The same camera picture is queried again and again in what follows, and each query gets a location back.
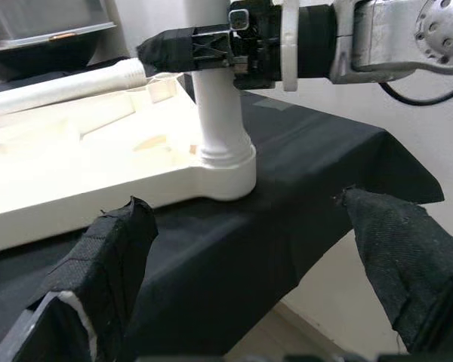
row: black cable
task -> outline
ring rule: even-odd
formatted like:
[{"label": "black cable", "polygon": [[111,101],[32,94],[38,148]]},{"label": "black cable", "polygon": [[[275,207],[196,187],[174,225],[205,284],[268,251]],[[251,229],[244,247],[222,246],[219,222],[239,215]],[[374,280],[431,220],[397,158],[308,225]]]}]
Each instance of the black cable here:
[{"label": "black cable", "polygon": [[425,107],[425,106],[434,106],[435,104],[440,104],[446,102],[453,98],[453,90],[444,96],[433,98],[431,100],[413,100],[412,98],[404,97],[403,95],[399,94],[396,90],[394,90],[388,83],[379,83],[383,91],[388,93],[392,98],[395,100],[407,104],[409,106],[417,106],[417,107]]}]

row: floor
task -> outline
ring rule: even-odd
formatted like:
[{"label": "floor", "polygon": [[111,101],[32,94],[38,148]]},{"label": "floor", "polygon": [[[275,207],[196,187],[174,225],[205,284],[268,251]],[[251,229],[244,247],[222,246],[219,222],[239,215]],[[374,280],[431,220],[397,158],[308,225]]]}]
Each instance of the floor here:
[{"label": "floor", "polygon": [[328,359],[329,353],[275,309],[265,316],[226,356],[226,362],[259,355],[280,362],[287,354],[310,354]]}]

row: white cylindrical pipe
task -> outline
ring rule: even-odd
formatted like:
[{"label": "white cylindrical pipe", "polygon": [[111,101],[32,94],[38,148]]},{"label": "white cylindrical pipe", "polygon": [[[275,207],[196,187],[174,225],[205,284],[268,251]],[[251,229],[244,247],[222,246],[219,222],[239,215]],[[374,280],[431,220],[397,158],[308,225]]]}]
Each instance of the white cylindrical pipe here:
[{"label": "white cylindrical pipe", "polygon": [[146,85],[143,64],[122,60],[104,69],[0,92],[0,115]]},{"label": "white cylindrical pipe", "polygon": [[[230,0],[184,0],[187,26],[228,22]],[[235,166],[254,157],[254,148],[242,122],[240,92],[233,86],[231,69],[193,73],[203,142],[199,154],[212,167]]]}]

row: robotic arm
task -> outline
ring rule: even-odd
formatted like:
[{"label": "robotic arm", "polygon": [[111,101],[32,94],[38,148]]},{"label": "robotic arm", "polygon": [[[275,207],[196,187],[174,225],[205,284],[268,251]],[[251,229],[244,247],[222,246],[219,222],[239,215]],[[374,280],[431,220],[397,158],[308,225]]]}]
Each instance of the robotic arm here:
[{"label": "robotic arm", "polygon": [[[283,81],[296,91],[298,78],[328,78],[381,83],[396,97],[386,82],[417,69],[453,75],[453,0],[336,0],[303,8],[298,0],[242,0],[232,3],[228,24],[168,30],[138,53],[157,72],[232,67],[238,89]],[[433,101],[412,105],[440,103]]]}]

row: white pvc pipe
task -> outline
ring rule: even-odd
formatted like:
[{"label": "white pvc pipe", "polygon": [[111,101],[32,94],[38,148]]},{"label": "white pvc pipe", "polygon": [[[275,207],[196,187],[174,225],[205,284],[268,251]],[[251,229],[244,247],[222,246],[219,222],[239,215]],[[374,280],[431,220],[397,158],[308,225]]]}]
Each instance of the white pvc pipe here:
[{"label": "white pvc pipe", "polygon": [[[186,26],[228,22],[230,0],[184,0]],[[202,125],[199,154],[206,165],[233,167],[254,158],[254,148],[242,122],[240,93],[230,69],[193,73],[196,104]]]},{"label": "white pvc pipe", "polygon": [[143,64],[122,60],[104,69],[0,92],[0,115],[146,85]]}]

